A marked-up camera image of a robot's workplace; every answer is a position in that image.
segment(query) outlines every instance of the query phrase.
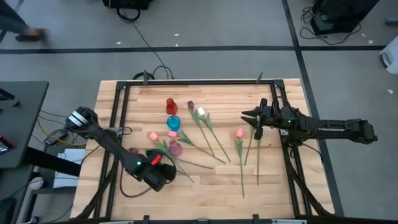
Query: floor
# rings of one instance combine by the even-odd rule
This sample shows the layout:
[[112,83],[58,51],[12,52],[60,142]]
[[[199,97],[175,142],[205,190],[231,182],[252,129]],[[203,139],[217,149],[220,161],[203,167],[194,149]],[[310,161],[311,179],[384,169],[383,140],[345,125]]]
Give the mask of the floor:
[[[0,43],[0,77],[49,81],[43,106],[48,112],[68,114],[80,105],[94,107],[101,80],[130,79],[159,65],[132,24],[120,21],[100,0],[7,2],[31,26],[48,28],[52,48],[57,50],[43,54],[40,44],[21,44],[7,33]],[[301,27],[308,27],[300,20],[302,9],[312,4],[313,0],[247,0],[244,4],[155,0],[136,26],[176,78],[257,78],[261,72],[263,78],[301,78],[313,115],[368,119],[378,142],[367,146],[326,142],[341,204],[347,217],[398,220],[394,141],[398,76],[387,73],[379,60],[379,51],[398,35],[398,28],[384,25],[387,16],[396,15],[398,3],[380,0],[362,21],[362,29],[338,45],[345,48],[328,48],[320,40],[298,35]],[[288,23],[287,11],[293,23]],[[292,41],[296,36],[298,42]],[[328,40],[336,42],[344,36],[334,34]],[[156,77],[165,78],[165,73],[159,71]],[[58,128],[50,122],[44,125],[48,130]],[[34,134],[44,138],[37,129]],[[30,144],[42,147],[34,139]],[[34,215],[43,222],[52,220],[72,200],[72,194],[40,196]]]

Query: wooden table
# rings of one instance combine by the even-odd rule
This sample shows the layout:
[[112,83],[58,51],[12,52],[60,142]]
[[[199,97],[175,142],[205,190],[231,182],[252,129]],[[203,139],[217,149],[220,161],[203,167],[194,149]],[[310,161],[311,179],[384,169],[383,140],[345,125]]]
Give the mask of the wooden table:
[[[95,111],[102,127],[109,126],[117,81],[102,81],[99,86]],[[307,103],[299,79],[285,79],[287,98],[293,107],[308,114]],[[187,102],[192,100],[195,107],[203,107],[211,114],[214,132],[226,150],[231,163],[207,128],[203,128],[217,157],[226,161],[222,164],[205,153],[182,143],[182,159],[200,163],[214,169],[203,169],[190,164],[180,163],[194,180],[178,175],[174,182],[166,185],[160,192],[150,191],[138,198],[126,198],[119,190],[118,179],[113,201],[112,220],[142,220],[143,215],[150,215],[151,220],[195,220],[207,219],[250,219],[253,214],[260,218],[293,218],[287,174],[282,155],[279,131],[264,127],[261,141],[259,185],[257,174],[257,141],[253,140],[248,163],[243,167],[245,198],[241,192],[239,157],[235,150],[235,132],[244,129],[243,154],[246,154],[250,139],[250,126],[241,118],[241,112],[258,106],[261,98],[272,99],[269,87],[264,85],[163,85],[133,86],[129,90],[125,126],[133,132],[123,137],[125,148],[136,147],[141,153],[154,148],[148,139],[151,132],[156,132],[160,139],[169,141],[168,127],[165,124],[170,116],[165,112],[166,99],[173,98],[178,105],[177,115],[182,120],[182,129],[193,142],[204,150],[209,148],[197,124],[192,119]],[[116,124],[119,124],[121,103],[118,108]],[[306,142],[317,149],[314,140]],[[97,143],[89,141],[86,154]],[[325,172],[318,153],[302,146],[299,147],[303,170],[308,188],[318,201],[333,213]],[[98,149],[87,157],[82,165],[80,181],[76,190],[71,217],[78,215],[88,204],[98,188],[104,150]],[[138,194],[147,188],[144,182],[138,182],[123,172],[123,189],[127,194]],[[105,213],[108,199],[105,194],[102,201],[101,215]],[[297,194],[300,211],[303,213],[303,200]]]

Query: red vase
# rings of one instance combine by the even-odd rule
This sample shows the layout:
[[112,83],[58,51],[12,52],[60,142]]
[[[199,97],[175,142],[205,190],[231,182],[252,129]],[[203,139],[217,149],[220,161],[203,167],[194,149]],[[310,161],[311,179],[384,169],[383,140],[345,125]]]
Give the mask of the red vase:
[[166,113],[171,114],[171,115],[176,115],[178,107],[174,103],[174,100],[169,98],[166,100],[167,106],[166,106]]

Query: table leg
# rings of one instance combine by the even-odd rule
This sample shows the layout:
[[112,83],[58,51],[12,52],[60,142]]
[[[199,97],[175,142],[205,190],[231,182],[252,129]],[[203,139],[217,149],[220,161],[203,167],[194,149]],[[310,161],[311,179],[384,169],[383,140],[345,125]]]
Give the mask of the table leg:
[[76,177],[78,177],[80,173],[79,164],[58,158],[57,156],[47,154],[31,147],[26,149],[24,162],[46,169],[52,169],[64,174],[74,175]]

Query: flower stem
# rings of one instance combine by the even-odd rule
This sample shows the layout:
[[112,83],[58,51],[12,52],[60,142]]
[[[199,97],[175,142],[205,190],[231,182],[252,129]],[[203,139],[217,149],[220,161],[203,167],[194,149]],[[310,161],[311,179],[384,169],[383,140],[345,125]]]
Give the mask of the flower stem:
[[254,134],[254,131],[252,131],[252,132],[251,132],[251,135],[250,135],[250,141],[249,141],[248,152],[246,153],[246,158],[244,159],[244,165],[245,165],[245,166],[246,166],[246,162],[248,161],[248,155],[249,155],[249,150],[250,150],[250,146],[251,146],[251,141],[252,141],[252,139],[253,139],[253,134]]
[[204,153],[208,154],[209,156],[211,156],[211,157],[215,158],[216,160],[218,160],[218,161],[222,162],[223,164],[225,164],[225,162],[224,162],[224,161],[222,161],[221,159],[217,158],[216,156],[213,156],[213,155],[211,155],[210,153],[206,152],[205,150],[203,150],[203,149],[199,148],[199,147],[198,147],[198,146],[196,146],[196,145],[193,145],[193,146],[195,146],[197,149],[201,150],[202,152],[204,152]]
[[242,183],[242,195],[243,195],[243,198],[244,198],[244,188],[243,188],[243,168],[242,168],[242,157],[239,157],[240,158],[240,164],[241,164],[241,183]]
[[175,165],[177,165],[178,168],[180,168],[180,169],[182,170],[182,172],[179,171],[180,173],[182,173],[183,175],[186,175],[186,176],[192,181],[192,183],[194,183],[194,181],[193,181],[193,180],[191,179],[191,177],[184,171],[184,169],[180,166],[180,164],[175,163]]
[[213,169],[212,167],[199,165],[199,164],[196,164],[196,163],[193,163],[193,162],[189,162],[189,161],[185,161],[183,159],[179,159],[179,158],[176,158],[176,157],[173,157],[173,159],[181,161],[181,162],[186,162],[187,164],[192,164],[192,165],[195,165],[195,166],[198,166],[198,167],[203,167],[203,168],[206,168],[206,169]]
[[214,156],[213,149],[211,148],[210,143],[209,143],[209,141],[207,140],[205,133],[203,132],[203,129],[201,128],[200,124],[198,124],[198,126],[199,126],[199,128],[200,128],[201,133],[203,134],[203,137],[205,137],[205,139],[206,139],[207,145],[209,146],[212,155]]
[[210,129],[211,133],[213,134],[214,138],[216,139],[217,143],[220,145],[221,149],[223,150],[226,158],[228,159],[228,162],[231,162],[231,160],[229,159],[228,155],[226,154],[224,148],[222,147],[221,143],[218,141],[218,138],[216,137],[216,134],[213,132],[212,129]]
[[257,186],[259,185],[259,169],[260,169],[260,145],[261,139],[257,141]]

